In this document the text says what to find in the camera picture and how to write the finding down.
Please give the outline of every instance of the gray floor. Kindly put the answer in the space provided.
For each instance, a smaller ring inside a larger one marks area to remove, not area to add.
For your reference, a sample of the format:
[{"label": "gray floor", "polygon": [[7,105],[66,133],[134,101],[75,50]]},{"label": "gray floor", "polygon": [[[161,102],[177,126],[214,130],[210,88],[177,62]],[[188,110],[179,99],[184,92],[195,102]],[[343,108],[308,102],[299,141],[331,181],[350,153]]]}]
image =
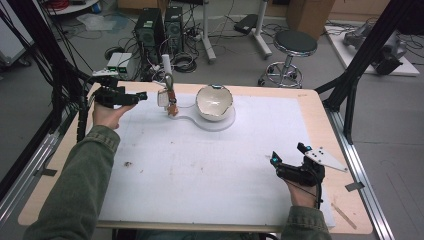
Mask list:
[{"label": "gray floor", "polygon": [[[211,12],[216,11],[213,14],[215,16],[228,14],[230,2],[222,1],[221,5],[213,5]],[[234,8],[230,15],[254,13],[257,11],[256,3]],[[64,25],[77,23],[73,17],[65,19]],[[134,27],[134,23],[126,18],[116,15],[107,17],[117,20],[119,29],[109,32],[86,32],[83,26],[72,27],[78,33],[70,38],[71,42],[94,70],[104,68],[107,63],[103,57],[105,50],[117,46],[120,39],[131,37],[130,31]],[[225,21],[225,18],[220,17],[210,20],[211,26],[215,27]],[[285,25],[285,20],[266,18],[264,23]],[[225,28],[228,31],[223,31],[222,34],[236,35],[236,32],[230,31],[232,25],[228,20]],[[265,36],[264,39],[266,42],[272,42],[270,37]],[[285,58],[270,45],[273,55],[264,60],[252,36],[211,38],[211,42],[217,55],[216,62],[208,64],[206,54],[201,50],[196,60],[197,70],[189,74],[175,73],[177,82],[256,86],[259,76],[268,64]],[[318,50],[313,56],[294,59],[304,74],[305,89],[321,86],[344,71],[327,36],[322,36],[318,44]],[[422,49],[416,52],[424,55]],[[406,58],[410,62],[424,63],[423,58],[410,52],[406,54]],[[90,73],[81,60],[77,61],[83,71]],[[416,65],[416,68],[420,72],[424,71],[423,65]],[[0,73],[0,76],[3,77],[0,80],[0,107],[3,110],[0,117],[0,177],[3,177],[47,117],[51,109],[51,90],[36,66],[15,66],[8,72]],[[417,77],[364,74],[358,85],[353,122],[354,145],[397,239],[421,239],[424,236],[424,191],[420,186],[420,183],[424,182],[424,107],[421,99],[423,91],[422,74]],[[321,94],[321,98],[326,99],[330,92]],[[30,190],[18,202],[15,211],[0,229],[0,239],[21,238],[25,227],[17,223],[17,216],[29,194]],[[110,239],[110,233],[107,229],[97,229],[93,239]],[[334,234],[333,239],[377,237],[374,233],[359,236]]]}]

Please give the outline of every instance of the white bowl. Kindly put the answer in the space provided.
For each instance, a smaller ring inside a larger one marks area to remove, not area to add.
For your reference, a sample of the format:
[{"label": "white bowl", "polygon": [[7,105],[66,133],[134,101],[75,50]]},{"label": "white bowl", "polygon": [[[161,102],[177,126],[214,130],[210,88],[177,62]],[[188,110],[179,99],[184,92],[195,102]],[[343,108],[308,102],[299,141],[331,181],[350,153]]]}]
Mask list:
[{"label": "white bowl", "polygon": [[228,117],[233,106],[233,95],[222,85],[209,85],[199,90],[196,106],[200,115],[209,121],[221,121]]}]

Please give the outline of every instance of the green jacket sleeve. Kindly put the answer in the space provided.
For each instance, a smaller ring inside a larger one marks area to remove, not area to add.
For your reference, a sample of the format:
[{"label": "green jacket sleeve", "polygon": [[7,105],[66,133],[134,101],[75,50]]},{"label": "green jacket sleeve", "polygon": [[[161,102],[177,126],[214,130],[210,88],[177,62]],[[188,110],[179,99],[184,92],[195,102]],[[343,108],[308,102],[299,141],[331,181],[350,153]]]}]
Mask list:
[{"label": "green jacket sleeve", "polygon": [[91,238],[119,141],[113,130],[94,126],[72,148],[38,220],[25,231],[25,240]]},{"label": "green jacket sleeve", "polygon": [[281,240],[290,239],[331,239],[322,212],[315,208],[292,206],[281,233]]}]

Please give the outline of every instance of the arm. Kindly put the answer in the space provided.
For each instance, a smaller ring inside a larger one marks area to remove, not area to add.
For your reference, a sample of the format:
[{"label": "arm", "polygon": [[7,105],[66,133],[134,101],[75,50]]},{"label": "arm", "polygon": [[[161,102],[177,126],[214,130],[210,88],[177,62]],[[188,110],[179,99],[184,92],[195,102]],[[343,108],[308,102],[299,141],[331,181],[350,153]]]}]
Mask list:
[{"label": "arm", "polygon": [[131,107],[108,109],[95,104],[93,128],[75,145],[38,220],[24,239],[90,239],[96,227],[119,144],[112,129]]},{"label": "arm", "polygon": [[316,187],[305,187],[286,181],[293,206],[281,239],[331,239],[324,215],[315,209]]}]

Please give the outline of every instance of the stool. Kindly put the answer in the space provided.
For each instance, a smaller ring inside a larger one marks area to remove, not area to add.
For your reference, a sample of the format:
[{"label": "stool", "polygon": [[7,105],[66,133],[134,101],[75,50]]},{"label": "stool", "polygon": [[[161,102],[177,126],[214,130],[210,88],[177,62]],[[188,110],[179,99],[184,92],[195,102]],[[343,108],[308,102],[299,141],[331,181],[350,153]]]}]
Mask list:
[{"label": "stool", "polygon": [[280,31],[274,37],[274,46],[287,54],[285,62],[275,62],[269,65],[265,73],[258,80],[263,86],[269,80],[278,87],[302,88],[303,75],[300,70],[291,64],[293,57],[308,57],[317,50],[317,41],[306,33],[287,30]]}]

